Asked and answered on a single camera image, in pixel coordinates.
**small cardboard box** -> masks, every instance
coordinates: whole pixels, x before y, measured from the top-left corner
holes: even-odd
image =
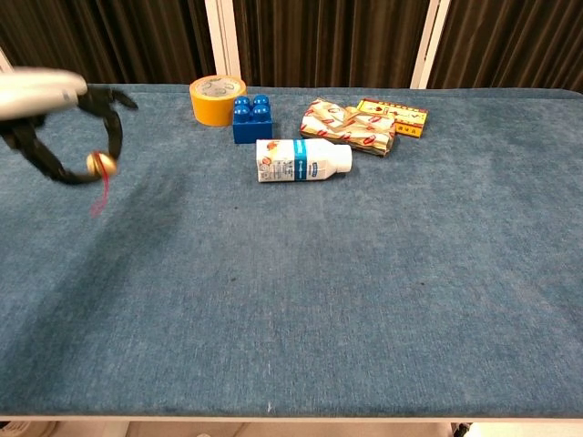
[[[392,115],[395,121],[396,133],[415,138],[421,137],[425,121],[429,115],[427,109],[408,107],[399,103],[381,102],[371,98],[361,100],[357,109],[379,116]]]

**lego block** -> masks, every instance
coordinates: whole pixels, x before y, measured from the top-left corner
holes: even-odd
[[[237,97],[233,105],[233,137],[236,144],[273,139],[273,120],[267,96],[257,95],[253,103],[248,97]]]

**wrapped candy bar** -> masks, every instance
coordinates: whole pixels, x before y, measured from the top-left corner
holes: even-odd
[[[303,115],[300,133],[384,157],[393,148],[395,124],[392,115],[373,116],[317,98]]]

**roll of tape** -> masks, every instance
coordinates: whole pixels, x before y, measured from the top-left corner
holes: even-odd
[[[228,126],[233,102],[247,92],[245,82],[233,76],[206,76],[190,84],[194,117],[203,125]]]

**plastic bottle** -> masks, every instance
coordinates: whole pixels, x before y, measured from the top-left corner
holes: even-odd
[[[322,180],[353,166],[350,146],[324,138],[258,139],[256,147],[260,182]]]

